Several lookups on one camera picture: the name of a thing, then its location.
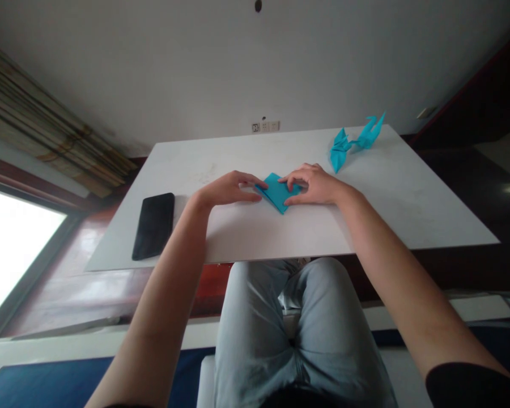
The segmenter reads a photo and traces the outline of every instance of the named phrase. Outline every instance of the jeans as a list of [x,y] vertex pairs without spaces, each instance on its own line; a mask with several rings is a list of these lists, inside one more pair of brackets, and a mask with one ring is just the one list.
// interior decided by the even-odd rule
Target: jeans
[[[284,330],[282,304],[302,309],[294,346]],[[302,268],[296,261],[235,263],[215,363],[218,408],[258,407],[293,383],[339,405],[396,406],[351,280],[333,258]]]

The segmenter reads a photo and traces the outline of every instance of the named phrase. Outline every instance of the striped curtain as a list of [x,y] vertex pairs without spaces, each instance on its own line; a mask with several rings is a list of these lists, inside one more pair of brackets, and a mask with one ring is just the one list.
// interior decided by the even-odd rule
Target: striped curtain
[[137,168],[1,51],[0,138],[99,197]]

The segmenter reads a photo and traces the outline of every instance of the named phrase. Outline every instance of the wall socket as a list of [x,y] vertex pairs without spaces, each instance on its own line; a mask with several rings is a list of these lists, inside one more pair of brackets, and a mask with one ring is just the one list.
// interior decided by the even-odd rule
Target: wall socket
[[251,133],[268,133],[279,131],[279,121],[251,124]]
[[270,122],[270,131],[279,131],[279,121]]
[[416,119],[427,119],[436,110],[436,107],[429,107],[423,109]]

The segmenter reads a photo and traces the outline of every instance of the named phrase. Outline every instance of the window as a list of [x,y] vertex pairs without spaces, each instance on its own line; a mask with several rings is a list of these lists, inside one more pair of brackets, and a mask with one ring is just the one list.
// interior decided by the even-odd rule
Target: window
[[[65,219],[62,212],[0,193],[0,308]],[[17,304],[12,302],[3,319]]]

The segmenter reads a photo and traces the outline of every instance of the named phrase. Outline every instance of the black smartphone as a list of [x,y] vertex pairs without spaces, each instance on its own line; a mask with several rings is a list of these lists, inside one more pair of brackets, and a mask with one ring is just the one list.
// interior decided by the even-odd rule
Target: black smartphone
[[142,202],[132,260],[160,255],[172,234],[174,195],[166,193],[147,197]]

